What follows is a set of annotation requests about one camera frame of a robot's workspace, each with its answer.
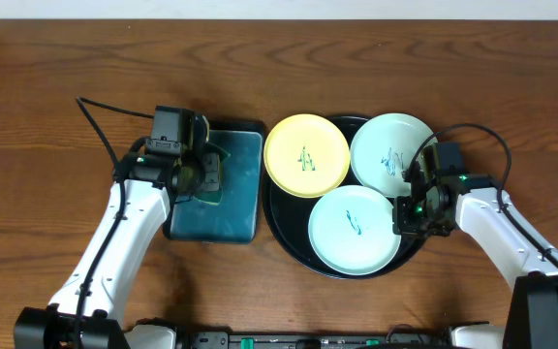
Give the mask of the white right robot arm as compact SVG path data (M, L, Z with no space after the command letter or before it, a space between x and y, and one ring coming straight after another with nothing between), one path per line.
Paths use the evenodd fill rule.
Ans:
M393 231L415 238L470 236L512 289L507 323L457 326L457 348L558 348L558 249L483 174L440 176L395 199Z

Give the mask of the yellow plate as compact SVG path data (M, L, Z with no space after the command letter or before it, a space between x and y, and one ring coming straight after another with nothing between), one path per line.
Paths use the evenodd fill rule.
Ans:
M280 189L312 199L343 182L351 154L338 126L325 117L301 113L283 119L270 130L263 161L270 179Z

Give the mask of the green yellow sponge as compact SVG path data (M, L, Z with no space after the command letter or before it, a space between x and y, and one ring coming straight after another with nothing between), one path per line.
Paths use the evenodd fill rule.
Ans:
M202 164L205 177L194 197L206 204L218 206L223 197L223 163L231 155L214 143L207 143L203 149Z

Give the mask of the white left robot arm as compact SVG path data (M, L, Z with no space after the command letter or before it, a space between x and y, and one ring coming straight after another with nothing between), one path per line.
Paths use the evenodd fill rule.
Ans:
M218 189L222 149L200 157L131 150L114 169L108 206L79 263L44 309L26 307L17 348L174 348L177 331L159 320L126 332L123 313L150 241L179 195Z

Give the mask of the mint plate with large scribble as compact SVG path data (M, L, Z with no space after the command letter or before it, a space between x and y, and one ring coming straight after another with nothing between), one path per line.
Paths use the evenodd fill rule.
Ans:
M408 196L411 184L402 175L419 146L432 134L424 122L406 113L373 117L351 141L351 169L356 179L388 198Z

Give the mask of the mint plate with small scribble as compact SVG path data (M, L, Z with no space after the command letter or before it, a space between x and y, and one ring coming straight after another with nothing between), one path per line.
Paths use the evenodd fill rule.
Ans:
M338 187L314 205L308 237L318 258L349 276L373 274L395 257L401 237L392 230L392 204L359 185Z

